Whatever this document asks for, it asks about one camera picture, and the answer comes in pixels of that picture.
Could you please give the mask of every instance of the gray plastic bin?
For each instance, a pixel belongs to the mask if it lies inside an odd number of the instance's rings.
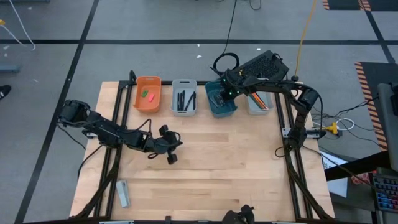
[[[260,99],[268,106],[268,109],[260,109],[257,104],[250,98],[250,96],[246,97],[247,100],[247,108],[248,113],[250,115],[264,115],[267,114],[271,109],[273,109],[274,105],[272,104],[271,94],[267,92],[257,92],[260,96]]]
[[[171,109],[173,111],[174,116],[193,116],[197,110],[198,106],[198,85],[195,80],[173,80],[172,82],[173,88],[173,97],[172,97],[172,106]],[[185,98],[184,98],[184,107],[187,105],[189,98],[191,97],[193,92],[197,93],[197,98],[195,100],[195,109],[193,109],[193,99],[189,104],[186,111],[178,111],[178,93],[181,93],[185,90]]]

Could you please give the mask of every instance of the wooden tabletop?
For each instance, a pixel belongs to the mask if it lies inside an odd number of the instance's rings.
[[[118,82],[102,84],[96,111],[105,118],[112,117],[117,87]],[[160,111],[143,114],[133,107],[135,95],[133,87],[128,128],[137,128],[152,118],[155,138],[159,137],[158,129],[167,124],[170,130],[181,134],[183,145],[175,151],[178,162],[171,166],[165,155],[148,160],[148,154],[123,147],[118,179],[128,182],[131,206],[121,208],[116,193],[112,219],[164,220],[171,215],[172,220],[217,221],[222,220],[228,210],[238,212],[244,204],[255,208],[256,221],[295,219],[285,161],[274,155],[275,149],[282,146],[276,108],[264,116],[250,116],[245,96],[239,96],[235,99],[238,109],[232,116],[214,118],[205,88],[198,86],[196,115],[176,117],[170,110],[172,87],[163,86]],[[312,126],[310,117],[307,124]],[[315,140],[308,139],[304,145],[318,150]],[[97,147],[97,139],[89,140],[85,156]],[[80,212],[96,192],[104,152],[103,148],[83,166],[71,215]],[[302,160],[309,191],[325,211],[334,216],[320,156],[302,149]],[[304,217],[299,190],[298,197]],[[104,194],[102,214],[107,199],[108,191]]]

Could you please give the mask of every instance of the keyboard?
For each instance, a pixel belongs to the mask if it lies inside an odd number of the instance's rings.
[[[242,75],[254,75],[258,78],[268,78],[272,81],[279,81],[285,77],[287,71],[289,71],[289,68],[283,64],[280,57],[270,50],[267,50],[231,72],[240,72]]]
[[[386,195],[383,192],[373,190],[376,209],[398,213],[398,177],[371,174],[369,175],[369,179],[373,186],[388,194]]]

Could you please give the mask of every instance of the orange plastic bin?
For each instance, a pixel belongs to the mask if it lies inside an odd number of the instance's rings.
[[[147,76],[138,77],[136,102],[134,107],[142,113],[156,113],[160,109],[160,93],[162,89],[162,80],[160,77]],[[145,97],[142,97],[142,93],[148,90]],[[154,99],[150,102],[149,96],[154,95]]]

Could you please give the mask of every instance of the teal bin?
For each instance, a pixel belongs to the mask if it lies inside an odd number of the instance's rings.
[[[227,116],[231,116],[238,108],[233,100],[226,101],[224,106],[218,106],[218,107],[216,107],[210,101],[209,99],[210,97],[213,98],[215,95],[218,95],[220,91],[223,89],[219,80],[208,82],[205,85],[205,89],[207,93],[207,100],[211,108],[211,112],[213,113],[213,116],[215,118],[224,118]]]

